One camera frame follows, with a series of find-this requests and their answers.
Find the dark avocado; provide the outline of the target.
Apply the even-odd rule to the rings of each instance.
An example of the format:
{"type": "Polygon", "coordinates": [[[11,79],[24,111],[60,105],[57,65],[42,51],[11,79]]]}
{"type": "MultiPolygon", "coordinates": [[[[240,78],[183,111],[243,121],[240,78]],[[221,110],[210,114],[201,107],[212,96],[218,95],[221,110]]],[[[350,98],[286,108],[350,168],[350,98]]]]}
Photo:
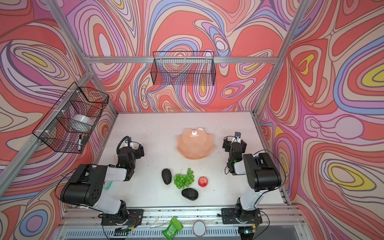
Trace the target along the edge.
{"type": "Polygon", "coordinates": [[[199,197],[199,192],[193,188],[187,188],[182,190],[182,196],[190,201],[195,201],[199,197]]]}
{"type": "Polygon", "coordinates": [[[169,185],[172,182],[172,172],[169,169],[163,169],[162,179],[165,185],[169,185]]]}

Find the red fake apple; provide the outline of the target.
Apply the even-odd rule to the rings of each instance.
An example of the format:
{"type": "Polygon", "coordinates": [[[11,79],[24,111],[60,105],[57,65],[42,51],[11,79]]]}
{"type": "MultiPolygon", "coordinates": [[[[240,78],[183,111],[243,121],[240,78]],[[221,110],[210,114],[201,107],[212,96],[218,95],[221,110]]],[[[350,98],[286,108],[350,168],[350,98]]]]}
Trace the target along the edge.
{"type": "Polygon", "coordinates": [[[208,185],[208,179],[206,177],[200,177],[198,184],[200,187],[204,188],[208,185]]]}

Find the green fake grape bunch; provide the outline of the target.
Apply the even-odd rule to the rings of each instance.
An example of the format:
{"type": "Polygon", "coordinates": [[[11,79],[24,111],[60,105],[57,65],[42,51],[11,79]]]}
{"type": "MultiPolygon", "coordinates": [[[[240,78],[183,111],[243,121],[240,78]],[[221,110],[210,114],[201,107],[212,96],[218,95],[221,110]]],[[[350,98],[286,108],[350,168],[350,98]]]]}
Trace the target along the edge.
{"type": "Polygon", "coordinates": [[[191,168],[187,169],[186,174],[176,174],[174,176],[174,185],[179,189],[189,188],[195,181],[194,171],[191,168]]]}

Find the dark avocado front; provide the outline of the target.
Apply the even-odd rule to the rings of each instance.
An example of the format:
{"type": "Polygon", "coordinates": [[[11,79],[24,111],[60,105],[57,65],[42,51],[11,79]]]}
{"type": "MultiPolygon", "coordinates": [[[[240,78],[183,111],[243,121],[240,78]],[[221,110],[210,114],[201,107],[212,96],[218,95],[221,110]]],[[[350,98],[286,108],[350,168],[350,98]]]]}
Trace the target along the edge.
{"type": "Polygon", "coordinates": [[[195,201],[199,197],[199,192],[193,188],[187,188],[182,190],[182,196],[190,201],[195,201]]]}

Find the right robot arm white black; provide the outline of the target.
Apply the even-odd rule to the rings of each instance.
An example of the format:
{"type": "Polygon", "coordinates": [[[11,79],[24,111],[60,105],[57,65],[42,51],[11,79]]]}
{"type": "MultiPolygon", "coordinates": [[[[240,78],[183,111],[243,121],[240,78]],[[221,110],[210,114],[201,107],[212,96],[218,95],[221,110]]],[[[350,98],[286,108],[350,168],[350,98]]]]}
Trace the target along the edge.
{"type": "Polygon", "coordinates": [[[222,208],[218,214],[225,225],[262,223],[259,204],[265,195],[277,190],[283,183],[281,174],[265,150],[246,154],[247,144],[240,133],[226,136],[223,149],[229,153],[225,174],[246,176],[249,188],[238,198],[234,208],[222,208]]]}

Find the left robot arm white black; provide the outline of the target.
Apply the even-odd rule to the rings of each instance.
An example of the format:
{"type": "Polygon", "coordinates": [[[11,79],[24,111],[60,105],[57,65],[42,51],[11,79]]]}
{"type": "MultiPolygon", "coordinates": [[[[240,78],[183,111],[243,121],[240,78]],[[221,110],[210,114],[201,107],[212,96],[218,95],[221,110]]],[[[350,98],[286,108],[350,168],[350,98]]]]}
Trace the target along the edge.
{"type": "Polygon", "coordinates": [[[86,207],[100,212],[102,224],[125,225],[130,215],[125,201],[103,192],[109,182],[128,182],[135,173],[136,160],[145,156],[143,145],[124,137],[116,148],[116,165],[80,165],[58,196],[64,204],[86,207]]]}

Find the pink faceted fruit bowl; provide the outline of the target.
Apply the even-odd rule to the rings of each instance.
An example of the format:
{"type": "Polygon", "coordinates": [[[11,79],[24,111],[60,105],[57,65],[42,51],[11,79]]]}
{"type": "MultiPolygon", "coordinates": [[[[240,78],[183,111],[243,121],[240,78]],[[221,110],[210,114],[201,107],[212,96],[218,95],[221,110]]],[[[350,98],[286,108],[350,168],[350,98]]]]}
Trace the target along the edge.
{"type": "Polygon", "coordinates": [[[214,150],[213,135],[207,134],[204,129],[186,129],[177,137],[177,150],[188,160],[206,158],[214,150]]]}

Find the black marker pen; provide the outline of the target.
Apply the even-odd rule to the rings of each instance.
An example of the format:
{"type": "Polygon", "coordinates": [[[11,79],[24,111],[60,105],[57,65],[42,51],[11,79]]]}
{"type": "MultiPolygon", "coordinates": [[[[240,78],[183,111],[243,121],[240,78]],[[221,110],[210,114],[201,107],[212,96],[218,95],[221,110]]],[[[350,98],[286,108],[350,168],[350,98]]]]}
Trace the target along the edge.
{"type": "Polygon", "coordinates": [[[78,139],[78,152],[80,153],[82,151],[82,135],[79,135],[78,139]]]}

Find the white tape roll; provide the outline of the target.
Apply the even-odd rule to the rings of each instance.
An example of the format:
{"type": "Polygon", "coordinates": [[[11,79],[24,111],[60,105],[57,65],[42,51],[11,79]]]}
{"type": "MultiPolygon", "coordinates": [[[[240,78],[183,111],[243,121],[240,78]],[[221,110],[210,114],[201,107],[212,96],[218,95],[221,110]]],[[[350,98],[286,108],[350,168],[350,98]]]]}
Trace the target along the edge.
{"type": "Polygon", "coordinates": [[[72,117],[72,120],[86,124],[86,125],[90,125],[90,126],[94,125],[94,121],[85,115],[76,114],[72,117]]]}

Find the round white pink disc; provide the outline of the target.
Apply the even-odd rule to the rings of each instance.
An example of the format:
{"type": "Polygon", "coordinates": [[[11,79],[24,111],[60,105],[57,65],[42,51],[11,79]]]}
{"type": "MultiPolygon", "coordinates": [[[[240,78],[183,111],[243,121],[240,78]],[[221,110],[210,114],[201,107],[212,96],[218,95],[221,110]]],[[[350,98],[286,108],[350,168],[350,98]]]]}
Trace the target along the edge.
{"type": "Polygon", "coordinates": [[[206,234],[207,227],[204,222],[196,221],[193,225],[193,234],[196,237],[203,237],[206,234]]]}

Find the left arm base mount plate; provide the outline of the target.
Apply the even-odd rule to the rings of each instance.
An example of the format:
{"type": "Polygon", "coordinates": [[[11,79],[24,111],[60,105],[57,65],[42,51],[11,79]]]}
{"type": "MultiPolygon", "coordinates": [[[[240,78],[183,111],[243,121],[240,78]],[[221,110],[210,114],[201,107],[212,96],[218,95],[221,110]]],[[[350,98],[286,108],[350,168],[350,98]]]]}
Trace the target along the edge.
{"type": "Polygon", "coordinates": [[[126,216],[99,214],[102,226],[129,226],[137,227],[142,224],[143,209],[128,209],[126,216]]]}

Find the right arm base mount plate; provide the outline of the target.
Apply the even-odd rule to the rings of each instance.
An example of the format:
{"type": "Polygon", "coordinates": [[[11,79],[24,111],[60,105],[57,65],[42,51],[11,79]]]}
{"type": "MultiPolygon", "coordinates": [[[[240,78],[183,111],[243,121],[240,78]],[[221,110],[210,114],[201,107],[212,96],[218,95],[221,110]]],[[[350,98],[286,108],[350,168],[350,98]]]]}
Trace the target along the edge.
{"type": "Polygon", "coordinates": [[[222,218],[222,222],[225,225],[253,224],[258,226],[263,222],[259,210],[243,211],[236,208],[222,208],[221,213],[217,214],[217,216],[222,218]]]}

